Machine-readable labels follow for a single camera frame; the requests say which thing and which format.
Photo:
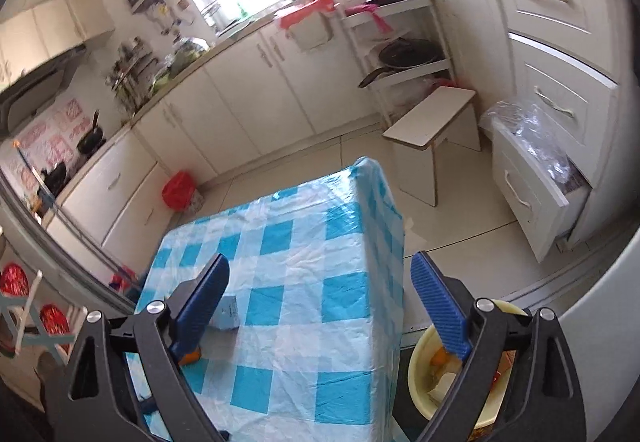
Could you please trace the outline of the blue white folding rack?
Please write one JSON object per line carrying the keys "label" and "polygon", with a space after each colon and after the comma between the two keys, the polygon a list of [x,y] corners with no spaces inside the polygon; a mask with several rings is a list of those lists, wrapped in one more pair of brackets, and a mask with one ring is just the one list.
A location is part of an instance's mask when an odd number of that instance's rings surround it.
{"label": "blue white folding rack", "polygon": [[54,303],[38,304],[36,297],[43,274],[30,280],[14,262],[1,269],[1,353],[15,358],[26,347],[40,347],[50,353],[55,364],[70,359],[88,310],[70,306],[63,312]]}

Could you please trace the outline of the small black pan on stove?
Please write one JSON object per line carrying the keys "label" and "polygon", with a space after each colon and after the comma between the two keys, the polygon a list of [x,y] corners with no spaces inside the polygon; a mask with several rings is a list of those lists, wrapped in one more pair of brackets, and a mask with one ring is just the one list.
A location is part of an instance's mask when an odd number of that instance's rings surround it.
{"label": "small black pan on stove", "polygon": [[58,162],[51,171],[43,168],[40,172],[44,186],[53,196],[58,196],[66,185],[67,168],[65,162]]}

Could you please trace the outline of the black frying pan on rack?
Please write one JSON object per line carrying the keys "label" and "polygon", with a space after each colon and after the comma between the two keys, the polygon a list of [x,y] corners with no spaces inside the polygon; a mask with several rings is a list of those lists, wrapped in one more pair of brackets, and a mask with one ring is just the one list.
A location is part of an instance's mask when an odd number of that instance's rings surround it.
{"label": "black frying pan on rack", "polygon": [[397,38],[384,46],[378,54],[380,66],[369,72],[358,87],[366,88],[383,74],[396,74],[424,64],[445,58],[442,48],[430,40],[417,38]]}

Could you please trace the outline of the open white drawer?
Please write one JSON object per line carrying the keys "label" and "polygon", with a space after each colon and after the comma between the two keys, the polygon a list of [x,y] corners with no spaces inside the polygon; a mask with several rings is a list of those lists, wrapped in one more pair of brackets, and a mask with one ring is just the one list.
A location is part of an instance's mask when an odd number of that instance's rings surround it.
{"label": "open white drawer", "polygon": [[498,120],[492,122],[492,175],[538,261],[574,228],[591,191],[578,172],[555,182]]}

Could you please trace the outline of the red bag on cabinet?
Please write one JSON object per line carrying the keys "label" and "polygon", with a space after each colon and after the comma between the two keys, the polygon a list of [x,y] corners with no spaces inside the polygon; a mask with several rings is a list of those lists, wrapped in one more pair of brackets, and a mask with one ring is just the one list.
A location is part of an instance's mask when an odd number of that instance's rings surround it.
{"label": "red bag on cabinet", "polygon": [[289,30],[314,13],[332,13],[334,11],[334,0],[312,0],[301,6],[289,6],[278,11],[274,22],[280,29]]}

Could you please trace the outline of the grey range hood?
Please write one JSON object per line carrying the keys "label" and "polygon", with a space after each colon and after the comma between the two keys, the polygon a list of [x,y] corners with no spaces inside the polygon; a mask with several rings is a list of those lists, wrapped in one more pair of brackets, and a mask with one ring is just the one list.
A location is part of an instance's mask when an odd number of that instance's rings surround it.
{"label": "grey range hood", "polygon": [[12,136],[22,123],[31,120],[55,97],[65,91],[87,54],[84,44],[58,54],[1,92],[1,137]]}

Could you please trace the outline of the yellow plastic trash basin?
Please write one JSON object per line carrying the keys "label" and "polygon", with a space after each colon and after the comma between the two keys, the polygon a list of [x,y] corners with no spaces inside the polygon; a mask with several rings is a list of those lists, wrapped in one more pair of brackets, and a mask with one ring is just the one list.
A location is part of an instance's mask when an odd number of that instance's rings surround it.
{"label": "yellow plastic trash basin", "polygon": [[[514,351],[503,351],[488,398],[480,412],[469,441],[487,436],[497,419],[506,386],[509,383],[515,362]],[[447,393],[461,373],[462,362],[447,351],[436,328],[431,325],[413,348],[408,368],[408,389],[413,405],[430,422],[444,402]]]}

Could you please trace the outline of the clear plastic bag in drawer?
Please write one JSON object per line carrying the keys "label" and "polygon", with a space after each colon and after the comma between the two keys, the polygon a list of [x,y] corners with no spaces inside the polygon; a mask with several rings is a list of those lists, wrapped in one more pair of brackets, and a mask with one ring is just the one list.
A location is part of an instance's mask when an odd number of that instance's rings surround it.
{"label": "clear plastic bag in drawer", "polygon": [[550,119],[538,105],[499,101],[482,113],[480,128],[489,133],[495,122],[511,132],[554,182],[567,184],[573,173],[570,160],[551,129]]}

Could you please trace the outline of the red bag trash bin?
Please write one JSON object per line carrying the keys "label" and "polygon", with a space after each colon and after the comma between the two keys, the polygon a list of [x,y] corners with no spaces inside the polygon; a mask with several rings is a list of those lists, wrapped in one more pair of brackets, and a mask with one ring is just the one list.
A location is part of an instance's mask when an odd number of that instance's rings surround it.
{"label": "red bag trash bin", "polygon": [[164,185],[162,199],[169,209],[181,212],[189,208],[195,192],[196,184],[190,173],[179,171]]}

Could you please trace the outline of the black wok on stove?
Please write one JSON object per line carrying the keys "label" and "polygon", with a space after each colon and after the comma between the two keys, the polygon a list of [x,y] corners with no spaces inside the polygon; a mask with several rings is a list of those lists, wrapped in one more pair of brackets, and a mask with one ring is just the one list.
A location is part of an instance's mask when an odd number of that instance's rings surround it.
{"label": "black wok on stove", "polygon": [[76,145],[78,153],[90,156],[96,152],[104,143],[104,132],[99,125],[100,112],[96,110],[93,114],[91,128],[81,137]]}

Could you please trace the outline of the blue white checkered tablecloth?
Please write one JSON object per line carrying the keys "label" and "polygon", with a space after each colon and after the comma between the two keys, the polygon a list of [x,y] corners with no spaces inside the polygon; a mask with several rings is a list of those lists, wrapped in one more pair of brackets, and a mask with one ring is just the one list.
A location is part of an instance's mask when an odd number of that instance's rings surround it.
{"label": "blue white checkered tablecloth", "polygon": [[235,441],[400,441],[404,239],[383,169],[363,157],[167,233],[140,303],[222,254],[239,325],[209,329],[184,372],[214,425]]}

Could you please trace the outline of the white storage rack shelf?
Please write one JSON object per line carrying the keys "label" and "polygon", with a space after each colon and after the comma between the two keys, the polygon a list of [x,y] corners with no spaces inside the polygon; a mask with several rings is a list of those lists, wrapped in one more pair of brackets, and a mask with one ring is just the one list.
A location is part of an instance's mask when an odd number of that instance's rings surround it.
{"label": "white storage rack shelf", "polygon": [[369,0],[341,4],[342,26],[388,128],[441,86],[456,83],[433,0]]}

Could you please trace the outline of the blue milk carton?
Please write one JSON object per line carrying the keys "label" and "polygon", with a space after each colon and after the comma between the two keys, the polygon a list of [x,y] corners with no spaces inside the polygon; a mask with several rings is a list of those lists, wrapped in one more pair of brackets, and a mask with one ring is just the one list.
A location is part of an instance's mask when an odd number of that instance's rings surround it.
{"label": "blue milk carton", "polygon": [[228,330],[238,329],[240,324],[236,295],[223,295],[208,326],[221,332],[228,332]]}

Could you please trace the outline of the white wooden stool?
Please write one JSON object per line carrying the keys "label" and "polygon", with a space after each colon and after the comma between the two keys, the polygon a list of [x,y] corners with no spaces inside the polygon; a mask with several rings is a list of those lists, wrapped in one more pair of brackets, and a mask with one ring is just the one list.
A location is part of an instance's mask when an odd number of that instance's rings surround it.
{"label": "white wooden stool", "polygon": [[393,145],[401,191],[436,207],[436,147],[450,142],[482,150],[475,97],[473,90],[439,87],[383,133]]}

